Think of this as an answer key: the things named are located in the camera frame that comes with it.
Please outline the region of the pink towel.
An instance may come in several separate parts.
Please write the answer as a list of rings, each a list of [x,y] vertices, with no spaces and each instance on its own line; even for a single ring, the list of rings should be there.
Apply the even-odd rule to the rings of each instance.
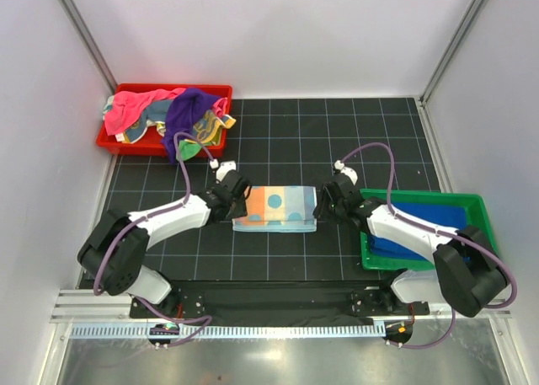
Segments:
[[[142,111],[152,102],[174,99],[186,88],[167,90],[158,88],[142,93],[120,91],[110,96],[103,109],[103,121],[108,136],[125,132],[136,123]]]

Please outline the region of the pastel patterned towel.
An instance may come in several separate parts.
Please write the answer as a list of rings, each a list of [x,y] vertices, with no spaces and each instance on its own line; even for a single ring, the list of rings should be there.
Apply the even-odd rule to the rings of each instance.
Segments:
[[[254,186],[246,199],[247,215],[232,221],[240,233],[314,233],[316,189],[312,186]]]

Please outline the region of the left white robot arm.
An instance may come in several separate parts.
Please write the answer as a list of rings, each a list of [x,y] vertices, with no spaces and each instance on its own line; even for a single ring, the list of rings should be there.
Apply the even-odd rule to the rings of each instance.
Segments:
[[[149,248],[185,231],[247,215],[251,182],[239,172],[221,174],[196,194],[150,210],[103,214],[78,252],[77,261],[93,277],[97,291],[129,294],[160,318],[176,315],[180,290],[162,273],[143,265]]]

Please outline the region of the blue towel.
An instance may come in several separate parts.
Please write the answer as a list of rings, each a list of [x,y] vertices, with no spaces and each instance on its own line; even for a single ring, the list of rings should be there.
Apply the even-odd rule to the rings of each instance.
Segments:
[[[395,207],[414,217],[428,222],[463,229],[467,225],[466,212],[463,207],[396,202]],[[424,260],[422,256],[389,239],[371,237],[369,239],[370,250],[373,254],[392,259]]]

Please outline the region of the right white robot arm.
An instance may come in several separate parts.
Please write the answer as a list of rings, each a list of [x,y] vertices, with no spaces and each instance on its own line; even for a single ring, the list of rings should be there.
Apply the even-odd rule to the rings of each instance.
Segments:
[[[355,233],[387,239],[429,261],[430,271],[406,269],[379,294],[381,308],[399,314],[409,303],[445,302],[473,318],[510,283],[488,236],[479,228],[446,227],[414,217],[389,201],[365,198],[354,180],[336,174],[321,189],[313,215]]]

